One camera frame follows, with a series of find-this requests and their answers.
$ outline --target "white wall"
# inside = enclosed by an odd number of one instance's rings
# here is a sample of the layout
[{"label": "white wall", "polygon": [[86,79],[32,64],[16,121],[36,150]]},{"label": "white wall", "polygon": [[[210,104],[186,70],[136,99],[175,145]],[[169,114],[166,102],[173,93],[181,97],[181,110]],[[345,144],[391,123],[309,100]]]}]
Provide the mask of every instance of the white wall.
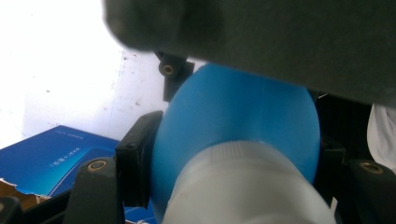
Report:
[{"label": "white wall", "polygon": [[98,0],[0,1],[0,148],[57,125],[121,139],[165,110],[152,53],[123,50]]}]

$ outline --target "white sleeve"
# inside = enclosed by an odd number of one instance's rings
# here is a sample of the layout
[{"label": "white sleeve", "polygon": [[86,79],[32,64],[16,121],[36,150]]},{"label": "white sleeve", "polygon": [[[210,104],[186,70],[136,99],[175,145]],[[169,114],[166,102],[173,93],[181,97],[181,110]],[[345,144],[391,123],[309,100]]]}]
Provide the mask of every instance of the white sleeve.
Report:
[{"label": "white sleeve", "polygon": [[396,109],[373,105],[367,143],[374,160],[396,174]]}]

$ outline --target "metal screw head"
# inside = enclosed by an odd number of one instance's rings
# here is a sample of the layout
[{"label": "metal screw head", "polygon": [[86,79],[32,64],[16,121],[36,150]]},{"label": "metal screw head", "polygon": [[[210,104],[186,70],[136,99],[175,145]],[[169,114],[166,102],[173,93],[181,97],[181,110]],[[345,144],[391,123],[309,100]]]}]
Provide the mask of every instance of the metal screw head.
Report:
[{"label": "metal screw head", "polygon": [[106,161],[93,161],[88,165],[88,171],[95,172],[104,168],[106,165]]},{"label": "metal screw head", "polygon": [[171,65],[166,65],[163,67],[163,71],[166,73],[166,75],[172,75],[173,67]]},{"label": "metal screw head", "polygon": [[367,161],[361,162],[361,168],[375,175],[381,175],[384,173],[384,170],[381,167]]}]

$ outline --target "cardboard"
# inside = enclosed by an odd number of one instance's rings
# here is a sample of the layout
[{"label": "cardboard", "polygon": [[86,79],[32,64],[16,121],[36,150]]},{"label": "cardboard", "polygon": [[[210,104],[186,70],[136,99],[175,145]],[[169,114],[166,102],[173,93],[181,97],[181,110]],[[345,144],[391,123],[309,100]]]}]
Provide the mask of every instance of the cardboard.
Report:
[{"label": "cardboard", "polygon": [[[97,157],[113,157],[119,141],[58,126],[0,150],[0,197],[13,196],[23,209],[73,187],[78,167]],[[132,222],[156,224],[151,205],[125,208]]]}]

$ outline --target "black plastic part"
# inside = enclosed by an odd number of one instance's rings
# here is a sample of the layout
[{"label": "black plastic part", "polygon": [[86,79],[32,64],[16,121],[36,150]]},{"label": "black plastic part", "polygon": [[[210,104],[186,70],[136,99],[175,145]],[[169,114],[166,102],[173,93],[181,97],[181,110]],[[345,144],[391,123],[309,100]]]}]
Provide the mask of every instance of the black plastic part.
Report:
[{"label": "black plastic part", "polygon": [[0,198],[0,223],[24,224],[20,201],[13,197]]},{"label": "black plastic part", "polygon": [[183,68],[180,70],[177,77],[174,78],[165,77],[165,83],[163,88],[163,99],[166,102],[170,102],[172,100],[173,96],[180,88],[180,86],[183,84],[183,82],[186,81],[186,79],[192,75],[194,71],[194,66],[195,66],[194,63],[186,62]]},{"label": "black plastic part", "polygon": [[177,77],[181,69],[184,67],[187,58],[178,57],[170,54],[164,54],[158,66],[161,74],[165,77]]},{"label": "black plastic part", "polygon": [[[98,168],[92,165],[100,162]],[[117,166],[112,158],[96,158],[78,170],[64,224],[124,223]]]},{"label": "black plastic part", "polygon": [[25,211],[25,219],[29,224],[60,224],[70,197],[70,190],[44,201]]},{"label": "black plastic part", "polygon": [[396,175],[374,161],[351,161],[347,183],[361,223],[396,223]]},{"label": "black plastic part", "polygon": [[346,162],[371,160],[367,145],[367,125],[372,107],[351,102],[333,95],[320,97],[316,101],[319,126],[346,149]]},{"label": "black plastic part", "polygon": [[346,149],[322,133],[320,138],[320,155],[314,187],[328,205],[332,197],[339,200],[342,189],[343,164]]},{"label": "black plastic part", "polygon": [[149,204],[151,152],[162,118],[162,111],[140,117],[116,147],[125,206],[147,208]]},{"label": "black plastic part", "polygon": [[187,62],[187,58],[154,51],[154,54],[161,61],[158,69],[165,77],[163,88],[163,100],[170,102],[183,84],[192,75],[194,63]]}]

